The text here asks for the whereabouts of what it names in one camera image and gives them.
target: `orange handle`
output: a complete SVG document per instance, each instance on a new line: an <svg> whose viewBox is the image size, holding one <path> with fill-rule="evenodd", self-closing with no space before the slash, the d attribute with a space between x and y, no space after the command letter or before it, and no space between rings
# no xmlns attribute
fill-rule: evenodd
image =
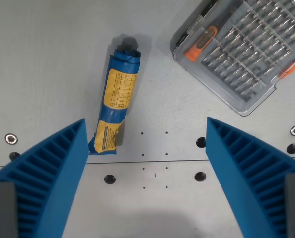
<svg viewBox="0 0 295 238"><path fill-rule="evenodd" d="M203 52L205 47L212 41L213 37L217 35L217 28L214 26L210 26L207 28L206 32L204 32L200 38L185 51L184 55L191 61L196 62L198 56Z"/></svg>
<svg viewBox="0 0 295 238"><path fill-rule="evenodd" d="M295 62L292 63L286 70L284 70L282 73L278 75L279 79L284 79L288 75L292 74L293 71L295 70Z"/></svg>

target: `blue and yellow wrapper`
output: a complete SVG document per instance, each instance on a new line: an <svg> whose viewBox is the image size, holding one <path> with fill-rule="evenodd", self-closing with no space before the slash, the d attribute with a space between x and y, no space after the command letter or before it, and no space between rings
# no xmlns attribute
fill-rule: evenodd
<svg viewBox="0 0 295 238"><path fill-rule="evenodd" d="M140 67L140 52L115 50L110 56L96 133L89 142L91 154L116 154L116 135L131 100Z"/></svg>

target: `yellow label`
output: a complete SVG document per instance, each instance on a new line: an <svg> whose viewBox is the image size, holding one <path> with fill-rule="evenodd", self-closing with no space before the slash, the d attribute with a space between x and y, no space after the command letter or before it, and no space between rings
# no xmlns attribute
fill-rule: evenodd
<svg viewBox="0 0 295 238"><path fill-rule="evenodd" d="M126 74L111 69L104 93L104 105L114 109L128 108L136 78L136 74Z"/></svg>
<svg viewBox="0 0 295 238"><path fill-rule="evenodd" d="M106 123L99 121L96 138L94 140L94 148L97 152L116 149L116 136L120 124Z"/></svg>

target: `bit set case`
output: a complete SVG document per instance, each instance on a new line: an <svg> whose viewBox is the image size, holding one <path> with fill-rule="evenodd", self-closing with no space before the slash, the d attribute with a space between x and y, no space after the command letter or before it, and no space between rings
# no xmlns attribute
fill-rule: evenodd
<svg viewBox="0 0 295 238"><path fill-rule="evenodd" d="M173 57L247 116L295 69L295 0L216 0L182 35Z"/></svg>

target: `clear plastic case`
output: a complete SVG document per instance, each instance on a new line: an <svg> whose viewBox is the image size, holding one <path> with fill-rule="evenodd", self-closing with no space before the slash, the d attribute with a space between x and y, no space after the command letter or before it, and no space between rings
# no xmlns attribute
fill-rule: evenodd
<svg viewBox="0 0 295 238"><path fill-rule="evenodd" d="M218 0L177 45L175 61L247 116L295 68L295 0Z"/></svg>

